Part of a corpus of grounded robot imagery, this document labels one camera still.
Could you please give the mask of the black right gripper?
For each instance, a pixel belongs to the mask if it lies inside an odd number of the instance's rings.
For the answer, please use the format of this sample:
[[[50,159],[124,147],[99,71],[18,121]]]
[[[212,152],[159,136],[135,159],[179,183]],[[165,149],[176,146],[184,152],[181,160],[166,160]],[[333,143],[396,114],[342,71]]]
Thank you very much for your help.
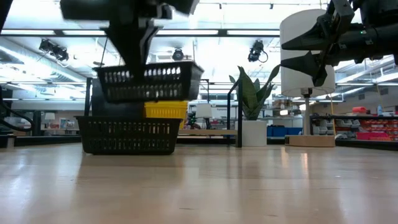
[[[281,66],[312,77],[315,86],[326,80],[326,66],[342,61],[376,59],[376,30],[371,17],[376,14],[376,1],[330,1],[326,13],[318,17],[306,33],[282,44],[284,50],[308,51],[305,55],[281,60]]]

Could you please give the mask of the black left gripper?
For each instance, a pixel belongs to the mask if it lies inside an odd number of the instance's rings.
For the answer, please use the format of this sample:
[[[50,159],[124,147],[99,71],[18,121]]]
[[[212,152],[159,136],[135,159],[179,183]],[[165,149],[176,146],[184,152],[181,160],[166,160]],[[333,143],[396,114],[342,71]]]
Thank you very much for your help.
[[[154,19],[170,19],[172,6],[172,1],[151,0],[60,1],[64,19],[109,22],[110,26],[104,29],[107,38],[119,52],[130,73],[139,81],[144,79],[144,62],[147,62],[152,39],[162,29],[154,25]],[[134,27],[147,28],[143,37],[143,56],[141,33]]]

